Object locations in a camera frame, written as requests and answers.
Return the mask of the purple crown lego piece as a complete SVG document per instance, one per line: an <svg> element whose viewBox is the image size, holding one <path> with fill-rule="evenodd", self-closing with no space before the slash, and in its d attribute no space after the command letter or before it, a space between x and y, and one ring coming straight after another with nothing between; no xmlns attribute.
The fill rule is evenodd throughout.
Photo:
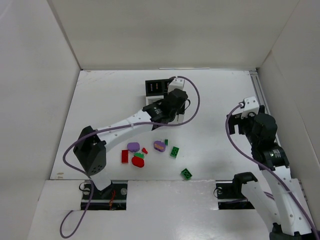
<svg viewBox="0 0 320 240"><path fill-rule="evenodd" d="M160 140L156 140L153 142L153 148L158 152L163 153L166 150L166 144Z"/></svg>

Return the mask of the green arched lego brick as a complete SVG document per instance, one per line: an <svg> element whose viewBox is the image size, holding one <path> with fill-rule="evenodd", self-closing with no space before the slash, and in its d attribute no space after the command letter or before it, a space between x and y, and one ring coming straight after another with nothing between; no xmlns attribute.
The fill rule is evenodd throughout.
<svg viewBox="0 0 320 240"><path fill-rule="evenodd" d="M179 147L173 146L172 150L170 152L170 156L173 157L173 158L176 158L178 153L179 153L179 150L180 150Z"/></svg>

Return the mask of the plain purple rounded lego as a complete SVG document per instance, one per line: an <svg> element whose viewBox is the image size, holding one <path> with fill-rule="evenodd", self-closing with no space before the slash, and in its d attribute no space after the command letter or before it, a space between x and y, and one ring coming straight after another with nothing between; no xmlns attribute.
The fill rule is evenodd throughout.
<svg viewBox="0 0 320 240"><path fill-rule="evenodd" d="M127 144L127 150L131 153L140 151L140 144L138 142L129 142Z"/></svg>

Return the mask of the green curved lego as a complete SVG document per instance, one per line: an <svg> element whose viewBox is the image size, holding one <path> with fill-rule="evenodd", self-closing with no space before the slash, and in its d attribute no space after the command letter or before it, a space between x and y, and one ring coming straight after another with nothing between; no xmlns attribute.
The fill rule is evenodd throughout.
<svg viewBox="0 0 320 240"><path fill-rule="evenodd" d="M138 157L138 158L141 158L141 159L144 159L145 158L145 155L143 153L140 153L140 152L135 152L134 153L134 156L135 157Z"/></svg>

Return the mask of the red round lego piece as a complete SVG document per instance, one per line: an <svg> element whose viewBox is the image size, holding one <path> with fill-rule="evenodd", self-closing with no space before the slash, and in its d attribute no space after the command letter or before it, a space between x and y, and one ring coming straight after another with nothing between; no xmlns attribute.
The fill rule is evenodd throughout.
<svg viewBox="0 0 320 240"><path fill-rule="evenodd" d="M134 156L132 159L131 159L131 163L135 166L135 167L138 167L138 168L143 168L145 166L145 161L143 158L141 157L138 157L138 156Z"/></svg>

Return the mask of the green square lego brick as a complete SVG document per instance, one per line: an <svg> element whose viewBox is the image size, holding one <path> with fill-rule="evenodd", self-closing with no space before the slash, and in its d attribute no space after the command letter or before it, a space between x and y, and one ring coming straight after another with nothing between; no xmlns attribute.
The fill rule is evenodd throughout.
<svg viewBox="0 0 320 240"><path fill-rule="evenodd" d="M185 168L184 170L182 170L180 174L182 175L182 177L183 177L185 180L190 180L190 179L192 178L192 176L193 176L193 175L191 174L191 172L190 172L187 168Z"/></svg>

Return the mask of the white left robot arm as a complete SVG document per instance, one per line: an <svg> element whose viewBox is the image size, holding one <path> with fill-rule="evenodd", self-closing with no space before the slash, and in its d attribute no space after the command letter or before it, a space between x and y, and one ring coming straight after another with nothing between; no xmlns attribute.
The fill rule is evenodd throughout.
<svg viewBox="0 0 320 240"><path fill-rule="evenodd" d="M81 131L73 153L102 199L114 189L106 171L107 153L136 135L167 126L182 111L187 100L187 93L176 88L163 99L146 105L134 115L111 125L105 132L101 129L94 130L91 126Z"/></svg>

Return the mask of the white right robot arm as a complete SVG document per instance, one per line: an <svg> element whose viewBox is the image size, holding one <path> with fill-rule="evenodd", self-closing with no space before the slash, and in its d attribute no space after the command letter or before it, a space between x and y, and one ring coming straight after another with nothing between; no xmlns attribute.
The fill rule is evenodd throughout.
<svg viewBox="0 0 320 240"><path fill-rule="evenodd" d="M270 193L265 193L251 172L238 173L232 184L253 205L262 218L271 240L318 240L320 233L304 208L306 200L299 181L291 177L289 160L276 142L278 126L265 113L264 105L252 97L244 99L227 115L226 135L235 129L244 135L251 146L251 156L238 147L236 150L258 165Z"/></svg>

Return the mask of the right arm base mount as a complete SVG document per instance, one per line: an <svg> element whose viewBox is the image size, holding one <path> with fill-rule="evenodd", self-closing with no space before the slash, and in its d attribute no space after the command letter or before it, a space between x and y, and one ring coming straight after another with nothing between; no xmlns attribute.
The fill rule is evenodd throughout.
<svg viewBox="0 0 320 240"><path fill-rule="evenodd" d="M218 210L253 210L254 206L242 193L235 191L231 181L218 181L213 195L217 198Z"/></svg>

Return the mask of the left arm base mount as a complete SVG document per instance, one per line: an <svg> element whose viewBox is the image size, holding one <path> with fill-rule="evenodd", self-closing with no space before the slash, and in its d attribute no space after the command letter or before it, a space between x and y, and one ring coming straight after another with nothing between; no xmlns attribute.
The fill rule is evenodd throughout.
<svg viewBox="0 0 320 240"><path fill-rule="evenodd" d="M78 189L81 191L80 209L85 210L91 195L91 184L88 181L84 181L80 183ZM100 193L96 187L93 189L94 191L88 210L125 211L127 209L127 181L113 182L113 189L106 195Z"/></svg>

